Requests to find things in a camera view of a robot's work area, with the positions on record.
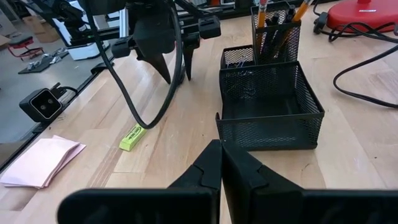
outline yellow-green highlighter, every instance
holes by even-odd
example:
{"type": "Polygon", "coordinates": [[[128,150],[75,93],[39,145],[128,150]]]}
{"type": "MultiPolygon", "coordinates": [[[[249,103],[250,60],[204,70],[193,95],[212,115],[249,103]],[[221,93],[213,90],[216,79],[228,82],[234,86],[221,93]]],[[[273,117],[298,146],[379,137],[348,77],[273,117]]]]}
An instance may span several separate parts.
{"type": "Polygon", "coordinates": [[[127,152],[131,151],[137,142],[143,137],[147,132],[146,129],[142,128],[139,124],[136,124],[122,139],[119,144],[119,148],[127,152]]]}

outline cardboard box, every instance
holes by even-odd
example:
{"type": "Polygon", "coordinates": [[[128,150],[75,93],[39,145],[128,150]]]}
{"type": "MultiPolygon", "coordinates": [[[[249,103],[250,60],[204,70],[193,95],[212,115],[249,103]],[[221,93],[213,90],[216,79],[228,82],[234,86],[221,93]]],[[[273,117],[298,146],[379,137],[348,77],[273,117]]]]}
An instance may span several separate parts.
{"type": "Polygon", "coordinates": [[[60,38],[57,31],[54,28],[51,28],[47,32],[43,34],[35,34],[36,38],[40,43],[51,43],[60,38]]]}
{"type": "Polygon", "coordinates": [[[0,35],[0,46],[3,46],[4,44],[10,42],[10,39],[8,39],[7,37],[0,35]]]}
{"type": "Polygon", "coordinates": [[[37,16],[27,16],[23,20],[40,43],[51,43],[60,38],[54,27],[45,20],[40,20],[37,16]]]}

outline red lamp base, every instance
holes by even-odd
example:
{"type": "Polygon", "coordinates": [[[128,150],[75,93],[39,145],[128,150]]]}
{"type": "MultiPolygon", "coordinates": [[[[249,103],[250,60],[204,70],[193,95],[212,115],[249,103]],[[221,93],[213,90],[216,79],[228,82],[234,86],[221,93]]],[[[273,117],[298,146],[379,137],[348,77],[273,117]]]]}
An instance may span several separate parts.
{"type": "MultiPolygon", "coordinates": [[[[328,12],[327,26],[331,29],[350,22],[363,22],[377,28],[388,22],[398,23],[398,0],[344,0],[335,4],[328,12]]],[[[361,26],[358,29],[366,32],[361,26]]],[[[390,32],[394,26],[386,27],[380,32],[390,32]]]]}

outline red object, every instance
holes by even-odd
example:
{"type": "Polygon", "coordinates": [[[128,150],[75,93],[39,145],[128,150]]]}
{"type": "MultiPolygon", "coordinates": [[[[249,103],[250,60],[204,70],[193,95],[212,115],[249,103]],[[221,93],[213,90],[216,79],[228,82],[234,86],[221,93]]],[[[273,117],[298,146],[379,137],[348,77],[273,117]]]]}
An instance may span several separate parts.
{"type": "MultiPolygon", "coordinates": [[[[329,9],[327,26],[331,29],[350,22],[363,22],[377,28],[388,22],[398,23],[398,0],[344,0],[329,9]]],[[[394,26],[386,27],[381,32],[390,32],[394,26]]]]}
{"type": "Polygon", "coordinates": [[[219,6],[220,5],[220,0],[211,0],[210,1],[211,6],[219,6]]]}
{"type": "Polygon", "coordinates": [[[13,44],[12,42],[10,42],[9,45],[8,45],[8,51],[10,51],[12,56],[19,57],[22,61],[24,60],[23,57],[29,57],[29,58],[35,57],[35,56],[37,56],[36,53],[38,53],[40,51],[42,53],[44,53],[42,47],[29,49],[27,46],[30,45],[30,44],[33,44],[33,38],[28,38],[26,41],[23,41],[23,42],[18,43],[18,44],[13,44]],[[22,53],[22,54],[19,54],[19,55],[14,54],[14,52],[11,50],[11,49],[22,49],[22,48],[25,48],[26,51],[24,53],[22,53]]]}

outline mesh pencil holder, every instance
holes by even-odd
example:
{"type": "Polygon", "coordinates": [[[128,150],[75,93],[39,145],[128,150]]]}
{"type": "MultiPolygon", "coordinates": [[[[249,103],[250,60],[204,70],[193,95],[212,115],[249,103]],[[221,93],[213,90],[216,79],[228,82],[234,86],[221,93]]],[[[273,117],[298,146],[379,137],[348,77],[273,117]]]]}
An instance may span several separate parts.
{"type": "Polygon", "coordinates": [[[284,23],[288,9],[287,2],[269,4],[265,19],[272,19],[274,14],[279,14],[279,24],[257,28],[259,9],[251,8],[253,50],[257,65],[297,60],[301,21],[284,23]]]}

